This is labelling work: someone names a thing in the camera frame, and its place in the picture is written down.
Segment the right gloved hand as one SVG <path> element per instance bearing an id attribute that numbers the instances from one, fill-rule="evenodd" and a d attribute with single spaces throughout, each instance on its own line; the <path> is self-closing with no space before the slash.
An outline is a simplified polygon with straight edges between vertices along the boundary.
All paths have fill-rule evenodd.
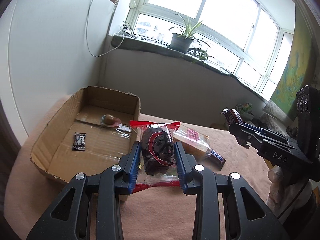
<path id="1" fill-rule="evenodd" d="M 288 176 L 279 166 L 268 171 L 267 176 L 271 182 L 267 199 L 267 206 L 276 216 L 279 216 L 287 207 L 287 211 L 298 209 L 304 206 L 310 199 L 312 183 L 302 179 L 299 182 L 289 185 Z"/>

